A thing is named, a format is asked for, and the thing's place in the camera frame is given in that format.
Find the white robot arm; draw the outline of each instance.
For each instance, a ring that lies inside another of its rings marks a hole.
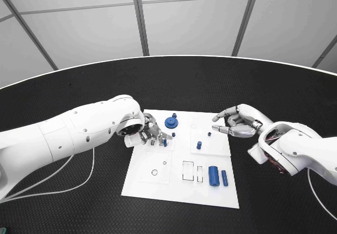
[[[51,119],[0,132],[0,200],[18,181],[40,167],[125,136],[126,147],[149,139],[171,139],[136,101],[119,95],[83,105]]]
[[[241,138],[259,134],[257,143],[247,150],[259,164],[269,160],[279,172],[290,176],[309,168],[337,185],[337,137],[320,138],[316,132],[299,123],[273,123],[244,104],[223,110],[212,121],[221,117],[227,117],[230,127],[212,125],[214,131]]]

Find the table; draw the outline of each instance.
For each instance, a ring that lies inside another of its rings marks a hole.
[[[337,135],[337,77],[303,67],[230,57],[163,56],[63,69],[0,90],[0,131],[40,122],[71,108],[127,94],[142,109],[218,112],[240,103],[272,121],[299,122]],[[8,233],[335,233],[337,222],[309,190],[306,171],[280,175],[246,153],[256,143],[228,137],[240,209],[120,196],[132,148],[112,136],[94,148],[90,180],[76,190],[0,205]],[[79,185],[91,151],[28,193]],[[43,179],[66,159],[32,172],[11,192]],[[316,195],[337,215],[337,186],[310,173]]]

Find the black table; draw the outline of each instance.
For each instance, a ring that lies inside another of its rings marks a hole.
[[[299,122],[337,135],[337,77],[296,66],[223,57],[113,60],[41,75],[0,90],[0,131],[40,122],[71,108],[127,94],[140,108],[218,112],[240,103],[272,121]],[[309,190],[306,171],[280,175],[246,153],[256,143],[228,137],[240,209],[120,196],[132,148],[112,136],[94,149],[94,169],[76,190],[0,204],[8,233],[335,233],[337,222]],[[79,185],[91,151],[30,193]],[[32,172],[12,192],[43,179],[66,159]],[[337,186],[310,173],[312,186],[337,215]]]

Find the white wall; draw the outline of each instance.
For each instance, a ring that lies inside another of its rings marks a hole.
[[[11,2],[58,68],[142,56],[133,0]],[[149,2],[142,0],[149,55],[231,54],[248,0]],[[66,10],[89,6],[100,8]],[[337,34],[335,12],[335,0],[256,0],[237,56],[310,67]],[[0,19],[7,15],[0,0]],[[318,68],[337,72],[337,46]],[[48,71],[15,18],[4,20],[0,87]]]

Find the robotic hand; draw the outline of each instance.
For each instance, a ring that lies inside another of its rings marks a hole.
[[[0,132],[0,200],[18,181],[40,167],[125,136],[126,147],[149,139],[171,139],[135,100],[119,95],[83,105],[51,119]]]
[[[247,150],[259,164],[269,160],[279,172],[290,176],[309,168],[337,185],[337,137],[320,138],[316,132],[299,123],[273,123],[244,104],[223,110],[212,117],[212,122],[223,117],[227,117],[230,127],[212,125],[214,131],[240,138],[259,134],[257,143]]]

